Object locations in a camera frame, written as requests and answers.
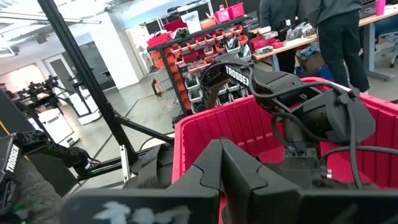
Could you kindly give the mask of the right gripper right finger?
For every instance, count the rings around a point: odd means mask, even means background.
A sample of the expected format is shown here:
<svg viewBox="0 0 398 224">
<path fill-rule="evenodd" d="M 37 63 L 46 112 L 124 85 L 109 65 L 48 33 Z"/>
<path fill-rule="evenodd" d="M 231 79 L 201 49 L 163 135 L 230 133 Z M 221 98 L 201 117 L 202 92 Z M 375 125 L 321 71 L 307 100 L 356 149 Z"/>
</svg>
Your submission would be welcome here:
<svg viewBox="0 0 398 224">
<path fill-rule="evenodd" d="M 356 189 L 282 189 L 275 173 L 229 139 L 222 139 L 223 224 L 398 224 L 398 190 L 375 185 Z"/>
</svg>

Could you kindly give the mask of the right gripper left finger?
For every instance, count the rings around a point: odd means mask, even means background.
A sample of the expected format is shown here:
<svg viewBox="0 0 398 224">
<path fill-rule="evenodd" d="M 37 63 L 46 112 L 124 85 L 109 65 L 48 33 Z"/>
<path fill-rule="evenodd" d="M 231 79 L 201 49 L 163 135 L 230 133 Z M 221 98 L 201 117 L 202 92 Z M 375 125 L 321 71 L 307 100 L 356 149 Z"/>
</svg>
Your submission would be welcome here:
<svg viewBox="0 0 398 224">
<path fill-rule="evenodd" d="M 218 224 L 221 141 L 166 189 L 91 189 L 68 199 L 61 224 Z"/>
</svg>

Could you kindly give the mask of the black slide sandal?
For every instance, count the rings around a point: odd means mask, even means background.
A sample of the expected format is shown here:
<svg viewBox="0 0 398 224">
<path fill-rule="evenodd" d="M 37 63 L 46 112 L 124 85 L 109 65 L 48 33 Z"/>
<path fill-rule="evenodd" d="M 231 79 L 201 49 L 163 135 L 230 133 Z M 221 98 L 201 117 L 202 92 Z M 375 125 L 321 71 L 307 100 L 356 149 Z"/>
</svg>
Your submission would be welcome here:
<svg viewBox="0 0 398 224">
<path fill-rule="evenodd" d="M 154 146 L 132 166 L 137 171 L 124 189 L 166 189 L 172 183 L 174 148 L 168 144 Z"/>
</svg>

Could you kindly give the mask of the red plastic bin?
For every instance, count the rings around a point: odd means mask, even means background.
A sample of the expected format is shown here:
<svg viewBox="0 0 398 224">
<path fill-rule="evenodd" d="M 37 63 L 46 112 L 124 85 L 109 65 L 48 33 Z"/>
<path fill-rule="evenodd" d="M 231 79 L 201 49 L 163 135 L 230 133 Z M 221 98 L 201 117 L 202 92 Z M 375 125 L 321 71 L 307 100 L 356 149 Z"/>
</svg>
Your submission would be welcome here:
<svg viewBox="0 0 398 224">
<path fill-rule="evenodd" d="M 398 149 L 398 105 L 363 95 L 361 100 L 376 122 L 376 132 L 366 144 Z M 282 146 L 271 131 L 271 115 L 253 97 L 189 116 L 175 130 L 172 181 L 179 179 L 213 139 L 226 137 L 261 161 L 278 163 Z M 398 157 L 358 154 L 361 177 L 378 186 L 398 187 Z"/>
</svg>

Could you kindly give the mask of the blue storage bin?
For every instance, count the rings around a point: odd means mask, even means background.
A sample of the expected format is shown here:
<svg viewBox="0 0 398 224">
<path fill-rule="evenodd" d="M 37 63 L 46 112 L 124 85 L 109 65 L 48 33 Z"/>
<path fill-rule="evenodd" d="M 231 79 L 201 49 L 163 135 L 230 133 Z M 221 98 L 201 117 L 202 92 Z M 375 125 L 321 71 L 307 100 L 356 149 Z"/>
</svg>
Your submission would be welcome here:
<svg viewBox="0 0 398 224">
<path fill-rule="evenodd" d="M 300 78 L 318 77 L 333 81 L 333 75 L 331 74 L 330 69 L 327 65 L 312 72 L 306 72 L 301 66 L 298 66 L 295 68 L 295 74 Z"/>
</svg>

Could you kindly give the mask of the cardboard box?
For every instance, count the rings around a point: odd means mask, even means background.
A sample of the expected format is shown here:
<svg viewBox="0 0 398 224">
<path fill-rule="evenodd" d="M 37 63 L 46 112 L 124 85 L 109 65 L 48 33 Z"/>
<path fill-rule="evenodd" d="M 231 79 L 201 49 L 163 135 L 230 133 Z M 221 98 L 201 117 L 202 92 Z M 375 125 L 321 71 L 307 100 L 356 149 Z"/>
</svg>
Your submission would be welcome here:
<svg viewBox="0 0 398 224">
<path fill-rule="evenodd" d="M 296 53 L 296 59 L 305 72 L 313 72 L 326 65 L 321 52 L 314 53 L 308 57 Z"/>
</svg>

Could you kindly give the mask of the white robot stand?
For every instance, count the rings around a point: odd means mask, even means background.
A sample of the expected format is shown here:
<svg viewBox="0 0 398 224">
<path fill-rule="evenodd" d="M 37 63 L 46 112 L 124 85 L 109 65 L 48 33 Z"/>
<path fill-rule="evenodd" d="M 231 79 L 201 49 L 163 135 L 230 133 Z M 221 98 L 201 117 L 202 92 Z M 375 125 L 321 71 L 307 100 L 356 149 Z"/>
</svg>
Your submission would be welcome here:
<svg viewBox="0 0 398 224">
<path fill-rule="evenodd" d="M 78 116 L 81 125 L 94 122 L 101 118 L 101 113 L 88 90 L 79 90 L 71 94 L 68 99 Z"/>
<path fill-rule="evenodd" d="M 71 147 L 80 140 L 59 109 L 43 111 L 38 114 L 38 119 L 40 125 L 34 118 L 29 118 L 28 120 L 35 129 L 47 133 L 51 140 L 57 144 Z"/>
</svg>

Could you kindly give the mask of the orange and black tool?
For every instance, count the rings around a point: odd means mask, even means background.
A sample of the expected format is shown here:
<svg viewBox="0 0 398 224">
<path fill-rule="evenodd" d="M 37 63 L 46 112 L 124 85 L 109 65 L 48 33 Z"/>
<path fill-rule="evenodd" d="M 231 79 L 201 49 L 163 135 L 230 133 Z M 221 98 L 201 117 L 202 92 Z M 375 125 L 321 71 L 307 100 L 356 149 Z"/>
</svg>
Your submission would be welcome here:
<svg viewBox="0 0 398 224">
<path fill-rule="evenodd" d="M 161 88 L 160 82 L 157 81 L 155 78 L 153 79 L 153 81 L 151 83 L 151 87 L 152 87 L 152 90 L 153 90 L 153 92 L 154 92 L 154 94 L 156 96 L 162 96 L 163 95 L 164 91 Z"/>
</svg>

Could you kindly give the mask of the wooden workbench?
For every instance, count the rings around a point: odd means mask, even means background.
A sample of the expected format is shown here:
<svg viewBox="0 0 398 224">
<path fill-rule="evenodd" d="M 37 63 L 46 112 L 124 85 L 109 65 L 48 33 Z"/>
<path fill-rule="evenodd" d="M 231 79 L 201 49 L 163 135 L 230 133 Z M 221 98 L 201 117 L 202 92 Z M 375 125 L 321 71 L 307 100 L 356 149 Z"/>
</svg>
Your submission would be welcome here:
<svg viewBox="0 0 398 224">
<path fill-rule="evenodd" d="M 389 82 L 389 81 L 395 79 L 396 75 L 389 74 L 389 73 L 382 73 L 374 68 L 374 59 L 375 59 L 374 23 L 377 21 L 386 19 L 388 17 L 395 16 L 395 15 L 398 15 L 398 4 L 393 5 L 393 6 L 388 6 L 387 9 L 384 10 L 384 14 L 381 16 L 373 15 L 373 16 L 365 17 L 359 21 L 359 26 L 364 27 L 364 33 L 363 33 L 363 37 L 364 37 L 363 56 L 364 56 L 364 58 L 363 59 L 364 59 L 365 71 L 369 76 L 380 78 L 386 82 Z M 260 61 L 264 58 L 271 57 L 273 71 L 279 71 L 279 63 L 278 63 L 276 54 L 285 52 L 286 50 L 295 49 L 302 45 L 311 44 L 312 42 L 316 42 L 317 40 L 318 40 L 318 37 L 315 34 L 313 34 L 309 37 L 302 37 L 299 39 L 288 41 L 288 42 L 284 43 L 283 47 L 275 49 L 266 54 L 253 53 L 252 57 L 254 58 L 255 61 Z"/>
</svg>

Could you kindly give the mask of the grey office chair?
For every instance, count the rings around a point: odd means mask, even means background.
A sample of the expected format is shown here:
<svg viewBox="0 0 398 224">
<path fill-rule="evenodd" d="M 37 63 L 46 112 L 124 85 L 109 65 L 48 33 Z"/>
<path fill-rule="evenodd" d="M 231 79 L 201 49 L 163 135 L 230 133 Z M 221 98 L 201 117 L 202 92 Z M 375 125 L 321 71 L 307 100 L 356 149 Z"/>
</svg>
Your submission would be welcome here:
<svg viewBox="0 0 398 224">
<path fill-rule="evenodd" d="M 381 34 L 379 36 L 379 39 L 382 39 L 385 42 L 392 44 L 392 46 L 382 50 L 376 50 L 375 56 L 382 57 L 385 55 L 391 55 L 391 61 L 389 67 L 394 68 L 395 61 L 398 59 L 398 31 Z"/>
</svg>

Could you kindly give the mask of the black background robot arms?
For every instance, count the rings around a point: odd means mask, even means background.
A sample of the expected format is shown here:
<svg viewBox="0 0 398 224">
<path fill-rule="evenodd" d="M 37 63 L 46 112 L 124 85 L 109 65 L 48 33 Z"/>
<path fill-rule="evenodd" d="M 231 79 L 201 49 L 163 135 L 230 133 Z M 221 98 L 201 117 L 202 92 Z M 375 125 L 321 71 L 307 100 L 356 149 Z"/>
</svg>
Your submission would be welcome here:
<svg viewBox="0 0 398 224">
<path fill-rule="evenodd" d="M 40 83 L 30 82 L 27 88 L 18 91 L 19 99 L 17 106 L 38 108 L 41 106 L 59 108 L 59 102 L 62 101 L 69 106 L 73 103 L 69 97 L 62 98 L 60 95 L 72 93 L 62 88 L 58 83 L 58 77 L 49 76 L 48 79 Z"/>
</svg>

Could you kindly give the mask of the black panel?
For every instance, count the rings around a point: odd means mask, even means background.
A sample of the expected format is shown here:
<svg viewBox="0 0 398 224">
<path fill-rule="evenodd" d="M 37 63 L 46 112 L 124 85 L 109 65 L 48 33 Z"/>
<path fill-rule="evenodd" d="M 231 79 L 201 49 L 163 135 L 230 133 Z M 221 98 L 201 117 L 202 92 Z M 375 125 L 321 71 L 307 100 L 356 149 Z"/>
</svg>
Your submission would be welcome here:
<svg viewBox="0 0 398 224">
<path fill-rule="evenodd" d="M 0 137 L 5 136 L 6 131 L 15 133 L 34 130 L 33 125 L 1 90 L 0 121 L 3 124 L 3 126 L 0 125 Z M 60 196 L 66 196 L 78 183 L 75 176 L 60 159 L 43 154 L 34 154 L 28 158 Z"/>
</svg>

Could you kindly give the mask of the black parts shelf rack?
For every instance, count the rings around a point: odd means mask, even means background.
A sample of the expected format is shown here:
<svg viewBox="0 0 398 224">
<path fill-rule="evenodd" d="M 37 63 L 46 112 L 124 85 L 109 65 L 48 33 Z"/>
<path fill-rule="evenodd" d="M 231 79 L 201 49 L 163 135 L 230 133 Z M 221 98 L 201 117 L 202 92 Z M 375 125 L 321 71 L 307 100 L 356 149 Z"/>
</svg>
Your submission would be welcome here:
<svg viewBox="0 0 398 224">
<path fill-rule="evenodd" d="M 210 9 L 206 18 L 202 19 L 196 8 L 210 2 L 198 0 L 173 9 L 170 13 L 176 14 L 178 19 L 164 24 L 162 30 L 152 36 L 170 32 L 172 39 L 152 48 L 147 45 L 155 66 L 160 69 L 160 74 L 155 79 L 164 91 L 161 97 L 170 103 L 173 121 L 206 109 L 201 73 L 215 58 L 223 54 L 241 59 L 251 58 L 249 38 L 244 26 L 246 13 L 243 17 L 219 24 L 214 16 L 216 11 Z M 222 4 L 218 10 L 228 10 L 230 6 L 233 5 Z M 202 30 L 190 34 L 181 16 L 193 11 L 198 12 Z"/>
</svg>

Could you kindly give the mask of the red tray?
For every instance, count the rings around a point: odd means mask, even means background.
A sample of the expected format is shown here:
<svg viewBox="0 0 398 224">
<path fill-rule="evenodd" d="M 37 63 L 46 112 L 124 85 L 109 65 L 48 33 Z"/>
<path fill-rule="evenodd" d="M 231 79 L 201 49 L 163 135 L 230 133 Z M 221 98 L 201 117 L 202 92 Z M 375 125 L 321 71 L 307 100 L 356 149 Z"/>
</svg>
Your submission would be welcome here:
<svg viewBox="0 0 398 224">
<path fill-rule="evenodd" d="M 172 35 L 170 32 L 160 34 L 158 36 L 152 37 L 147 41 L 147 45 L 149 48 L 156 47 L 158 45 L 162 45 L 172 39 Z"/>
</svg>

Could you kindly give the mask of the silver frame bracket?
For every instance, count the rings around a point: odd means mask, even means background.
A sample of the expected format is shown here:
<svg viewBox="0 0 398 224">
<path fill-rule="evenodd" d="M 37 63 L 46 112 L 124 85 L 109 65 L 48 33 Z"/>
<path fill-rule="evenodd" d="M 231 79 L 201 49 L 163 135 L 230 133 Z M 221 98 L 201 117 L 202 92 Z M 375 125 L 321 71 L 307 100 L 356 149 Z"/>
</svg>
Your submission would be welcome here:
<svg viewBox="0 0 398 224">
<path fill-rule="evenodd" d="M 122 165 L 122 172 L 123 172 L 123 181 L 126 183 L 130 179 L 130 166 L 127 157 L 127 150 L 125 145 L 119 146 L 120 154 L 121 154 L 121 165 Z"/>
</svg>

